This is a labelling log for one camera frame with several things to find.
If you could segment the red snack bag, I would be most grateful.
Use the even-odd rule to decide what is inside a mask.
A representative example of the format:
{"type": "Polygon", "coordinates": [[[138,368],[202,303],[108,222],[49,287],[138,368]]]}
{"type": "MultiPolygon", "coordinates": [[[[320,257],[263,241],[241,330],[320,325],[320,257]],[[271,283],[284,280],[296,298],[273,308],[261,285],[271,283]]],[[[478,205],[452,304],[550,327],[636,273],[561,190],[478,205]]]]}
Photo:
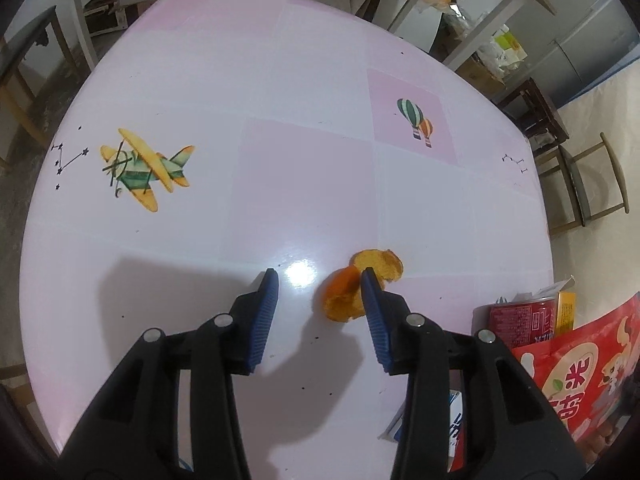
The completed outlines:
{"type": "Polygon", "coordinates": [[[592,465],[616,436],[624,385],[639,362],[639,296],[576,330],[512,353],[592,465]]]}

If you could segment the dark wooden stool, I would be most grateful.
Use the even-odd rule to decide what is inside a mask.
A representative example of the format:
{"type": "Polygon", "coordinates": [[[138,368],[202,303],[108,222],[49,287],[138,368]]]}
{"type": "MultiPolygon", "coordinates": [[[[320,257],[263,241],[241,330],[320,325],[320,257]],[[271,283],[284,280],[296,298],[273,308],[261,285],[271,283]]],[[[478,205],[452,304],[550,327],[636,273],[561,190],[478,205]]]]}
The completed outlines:
{"type": "Polygon", "coordinates": [[[497,106],[523,133],[535,156],[570,137],[555,105],[533,78],[522,81],[497,106]]]}

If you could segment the cardboard box with clutter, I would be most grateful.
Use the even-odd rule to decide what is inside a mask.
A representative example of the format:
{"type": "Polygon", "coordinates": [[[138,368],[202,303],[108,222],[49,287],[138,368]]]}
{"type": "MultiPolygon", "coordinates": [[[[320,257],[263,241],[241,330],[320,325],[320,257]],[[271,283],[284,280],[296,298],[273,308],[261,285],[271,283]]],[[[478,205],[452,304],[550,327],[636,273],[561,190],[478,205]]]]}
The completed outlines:
{"type": "Polygon", "coordinates": [[[506,88],[506,77],[518,70],[526,58],[526,51],[504,24],[454,72],[491,99],[506,88]]]}

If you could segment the small microwave oven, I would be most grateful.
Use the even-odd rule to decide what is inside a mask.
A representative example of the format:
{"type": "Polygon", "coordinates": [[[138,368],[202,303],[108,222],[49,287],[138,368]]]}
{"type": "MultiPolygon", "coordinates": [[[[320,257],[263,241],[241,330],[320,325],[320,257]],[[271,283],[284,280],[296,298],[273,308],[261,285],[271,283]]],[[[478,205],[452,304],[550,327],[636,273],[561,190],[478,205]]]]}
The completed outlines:
{"type": "Polygon", "coordinates": [[[128,28],[126,11],[117,0],[90,0],[84,6],[84,19],[91,38],[128,28]]]}

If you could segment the red drink can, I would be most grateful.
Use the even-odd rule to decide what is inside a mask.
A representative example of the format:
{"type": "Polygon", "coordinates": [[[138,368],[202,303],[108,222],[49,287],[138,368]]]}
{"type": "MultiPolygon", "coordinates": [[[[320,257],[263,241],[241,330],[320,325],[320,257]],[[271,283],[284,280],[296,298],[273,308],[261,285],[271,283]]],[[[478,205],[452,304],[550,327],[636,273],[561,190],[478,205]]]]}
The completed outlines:
{"type": "Polygon", "coordinates": [[[488,328],[513,349],[552,339],[555,320],[556,300],[549,297],[491,307],[488,328]]]}

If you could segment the blue carton box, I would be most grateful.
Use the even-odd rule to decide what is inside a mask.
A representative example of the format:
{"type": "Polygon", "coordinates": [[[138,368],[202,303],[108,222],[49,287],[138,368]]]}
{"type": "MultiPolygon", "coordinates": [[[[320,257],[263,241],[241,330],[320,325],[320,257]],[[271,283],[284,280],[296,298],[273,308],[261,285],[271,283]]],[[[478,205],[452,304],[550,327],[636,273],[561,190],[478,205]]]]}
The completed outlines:
{"type": "MultiPolygon", "coordinates": [[[[380,435],[380,439],[398,443],[402,429],[402,416],[404,416],[405,404],[401,404],[394,417],[380,435]]],[[[448,464],[451,467],[456,457],[459,434],[463,422],[463,396],[459,390],[449,391],[449,443],[448,464]]]]}

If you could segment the yellow box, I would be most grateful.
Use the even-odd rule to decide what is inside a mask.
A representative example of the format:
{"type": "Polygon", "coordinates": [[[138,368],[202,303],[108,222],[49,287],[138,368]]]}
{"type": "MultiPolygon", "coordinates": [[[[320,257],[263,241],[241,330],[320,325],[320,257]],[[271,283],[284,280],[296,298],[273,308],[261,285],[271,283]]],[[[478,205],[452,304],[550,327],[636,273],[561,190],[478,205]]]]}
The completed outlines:
{"type": "Polygon", "coordinates": [[[555,336],[571,332],[575,323],[576,294],[562,290],[556,302],[555,336]]]}

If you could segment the silver refrigerator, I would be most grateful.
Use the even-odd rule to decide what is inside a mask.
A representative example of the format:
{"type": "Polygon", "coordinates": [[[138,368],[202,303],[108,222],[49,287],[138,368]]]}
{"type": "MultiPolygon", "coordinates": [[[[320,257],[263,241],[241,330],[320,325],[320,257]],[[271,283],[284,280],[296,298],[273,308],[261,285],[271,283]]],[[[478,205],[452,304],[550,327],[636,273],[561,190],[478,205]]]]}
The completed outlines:
{"type": "Polygon", "coordinates": [[[506,91],[532,78],[562,106],[628,54],[639,33],[620,0],[549,1],[553,14],[531,1],[508,21],[527,58],[506,91]]]}

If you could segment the orange peel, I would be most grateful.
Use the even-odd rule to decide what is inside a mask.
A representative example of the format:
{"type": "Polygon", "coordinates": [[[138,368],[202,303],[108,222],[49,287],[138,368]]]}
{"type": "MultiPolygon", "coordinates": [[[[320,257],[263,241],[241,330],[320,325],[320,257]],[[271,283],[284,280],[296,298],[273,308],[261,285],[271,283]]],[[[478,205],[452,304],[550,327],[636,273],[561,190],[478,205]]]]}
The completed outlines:
{"type": "Polygon", "coordinates": [[[404,264],[390,249],[365,249],[356,252],[349,265],[336,271],[321,295],[323,314],[333,322],[347,323],[366,314],[361,298],[361,273],[371,268],[378,284],[397,282],[404,274],[404,264]]]}

